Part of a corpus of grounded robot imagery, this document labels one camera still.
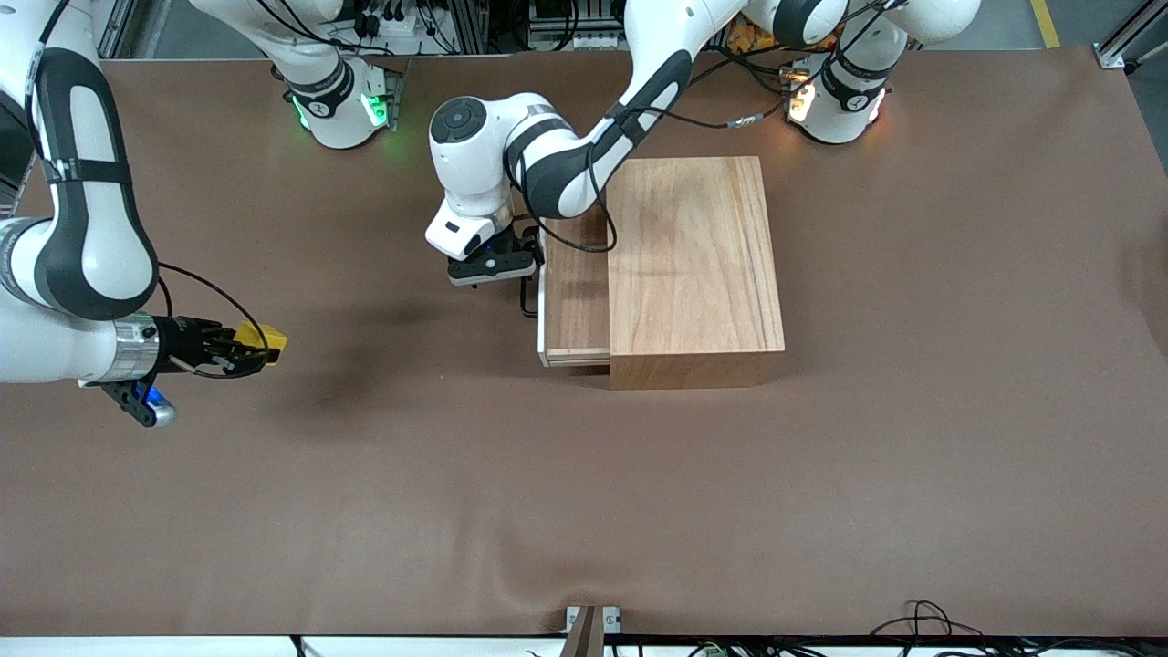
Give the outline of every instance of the green indicator light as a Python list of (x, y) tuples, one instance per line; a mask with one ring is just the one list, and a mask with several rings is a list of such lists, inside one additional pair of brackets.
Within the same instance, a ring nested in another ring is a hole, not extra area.
[(369, 120), (374, 125), (385, 125), (388, 110), (385, 108), (385, 101), (374, 96), (369, 97), (364, 94), (361, 95), (361, 102), (364, 104), (366, 112), (369, 115)]
[(296, 105), (296, 113), (300, 115), (300, 125), (303, 125), (305, 130), (310, 130), (308, 119), (304, 116), (304, 108), (300, 106), (300, 101), (297, 101), (296, 96), (292, 97), (292, 104)]

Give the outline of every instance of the brown table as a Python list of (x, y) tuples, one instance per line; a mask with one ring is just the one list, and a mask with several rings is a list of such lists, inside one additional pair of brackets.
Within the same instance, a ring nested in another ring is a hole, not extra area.
[[(106, 70), (164, 258), (292, 343), (164, 381), (168, 430), (4, 390), (4, 632), (536, 632), (606, 602), (634, 632), (842, 634), (927, 596), (1168, 634), (1168, 181), (1087, 50), (912, 54), (847, 147), (662, 125), (640, 155), (763, 159), (788, 358), (660, 393), (541, 368), (514, 286), (451, 288), (423, 240), (440, 102), (536, 89), (588, 126), (625, 55), (418, 62), (401, 131), (353, 152), (262, 62)], [(726, 70), (679, 110), (770, 103)]]

